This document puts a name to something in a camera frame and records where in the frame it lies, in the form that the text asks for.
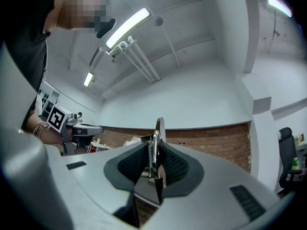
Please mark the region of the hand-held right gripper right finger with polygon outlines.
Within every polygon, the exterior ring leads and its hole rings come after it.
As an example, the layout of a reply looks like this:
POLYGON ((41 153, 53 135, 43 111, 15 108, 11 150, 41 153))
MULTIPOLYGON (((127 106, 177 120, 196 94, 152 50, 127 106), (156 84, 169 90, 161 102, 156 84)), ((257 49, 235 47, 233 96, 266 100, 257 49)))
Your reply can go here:
POLYGON ((278 197, 237 165, 163 145, 167 187, 146 230, 279 230, 294 193, 278 197))

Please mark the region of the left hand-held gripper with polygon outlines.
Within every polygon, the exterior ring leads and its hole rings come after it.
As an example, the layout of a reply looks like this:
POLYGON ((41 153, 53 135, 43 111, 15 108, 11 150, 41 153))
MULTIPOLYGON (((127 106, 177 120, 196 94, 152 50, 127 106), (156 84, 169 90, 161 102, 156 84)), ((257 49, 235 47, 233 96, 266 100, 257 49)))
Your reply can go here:
POLYGON ((73 155, 78 147, 89 146, 94 136, 104 132, 101 126, 82 123, 76 113, 56 104, 51 108, 47 123, 59 133, 65 155, 73 155))

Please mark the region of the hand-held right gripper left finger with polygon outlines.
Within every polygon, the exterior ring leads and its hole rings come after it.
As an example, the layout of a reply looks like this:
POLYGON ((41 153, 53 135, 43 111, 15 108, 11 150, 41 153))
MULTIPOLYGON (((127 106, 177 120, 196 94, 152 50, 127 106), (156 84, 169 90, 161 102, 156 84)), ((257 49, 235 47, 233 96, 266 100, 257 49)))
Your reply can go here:
POLYGON ((97 153, 66 156, 64 163, 83 196, 85 210, 110 228, 140 226, 134 187, 148 164, 147 143, 97 153))

